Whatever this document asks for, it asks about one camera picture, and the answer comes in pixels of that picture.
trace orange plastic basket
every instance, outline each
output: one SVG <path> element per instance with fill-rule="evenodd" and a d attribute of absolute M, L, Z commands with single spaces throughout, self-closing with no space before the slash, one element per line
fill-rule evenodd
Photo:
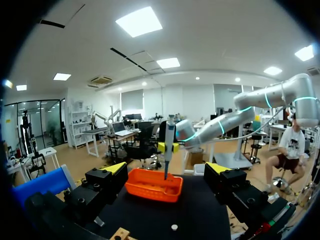
<path fill-rule="evenodd" d="M 165 174 L 160 171 L 151 171 L 135 168 L 128 174 L 125 188 L 128 193 L 146 199 L 175 203 L 181 194 L 183 178 Z"/>

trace shorts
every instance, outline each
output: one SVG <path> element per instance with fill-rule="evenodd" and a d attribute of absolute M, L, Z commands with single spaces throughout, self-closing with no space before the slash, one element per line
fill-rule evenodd
<path fill-rule="evenodd" d="M 276 169 L 283 168 L 285 170 L 291 170 L 292 174 L 295 174 L 295 169 L 299 164 L 299 159 L 288 159 L 285 155 L 283 154 L 278 154 L 277 155 L 279 159 L 279 165 L 276 166 Z"/>

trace recessed ceiling light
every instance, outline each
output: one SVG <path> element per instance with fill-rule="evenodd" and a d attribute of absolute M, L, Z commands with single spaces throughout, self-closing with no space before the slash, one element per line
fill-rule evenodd
<path fill-rule="evenodd" d="M 129 13 L 115 22 L 133 38 L 162 29 L 150 6 Z"/>
<path fill-rule="evenodd" d="M 162 69 L 180 67 L 180 63 L 176 57 L 158 60 L 156 63 L 159 64 Z"/>
<path fill-rule="evenodd" d="M 4 81 L 4 85 L 7 86 L 8 88 L 11 88 L 14 86 L 12 82 L 10 82 L 9 80 L 5 80 Z"/>
<path fill-rule="evenodd" d="M 27 90 L 27 85 L 17 85 L 15 86 L 17 91 L 25 91 Z"/>
<path fill-rule="evenodd" d="M 277 75 L 277 74 L 281 73 L 282 70 L 280 68 L 275 67 L 275 66 L 271 66 L 271 67 L 268 67 L 263 72 L 266 73 L 266 74 L 274 76 L 274 75 Z"/>
<path fill-rule="evenodd" d="M 300 49 L 294 55 L 296 55 L 298 58 L 300 58 L 304 62 L 314 57 L 314 49 L 312 45 L 309 45 Z"/>
<path fill-rule="evenodd" d="M 58 80 L 58 81 L 67 81 L 68 78 L 70 78 L 71 74 L 67 74 L 67 73 L 57 73 L 53 80 Z"/>

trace robotic arm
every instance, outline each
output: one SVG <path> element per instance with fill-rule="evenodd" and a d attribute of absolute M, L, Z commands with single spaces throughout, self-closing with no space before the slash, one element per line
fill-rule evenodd
<path fill-rule="evenodd" d="M 319 124 L 320 109 L 318 99 L 310 77 L 301 73 L 287 81 L 252 92 L 243 92 L 234 98 L 237 111 L 223 114 L 209 121 L 199 131 L 195 131 L 190 120 L 178 122 L 176 138 L 185 142 L 186 149 L 199 145 L 224 134 L 225 132 L 250 122 L 255 117 L 253 106 L 276 108 L 295 103 L 296 121 L 302 127 L 314 127 Z"/>

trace white t-shirt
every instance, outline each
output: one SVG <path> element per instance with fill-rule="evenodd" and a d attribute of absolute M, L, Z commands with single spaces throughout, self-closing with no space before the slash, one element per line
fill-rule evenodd
<path fill-rule="evenodd" d="M 288 127 L 280 140 L 279 147 L 285 148 L 288 155 L 287 159 L 299 159 L 305 152 L 305 136 L 300 130 L 294 131 L 292 127 Z"/>

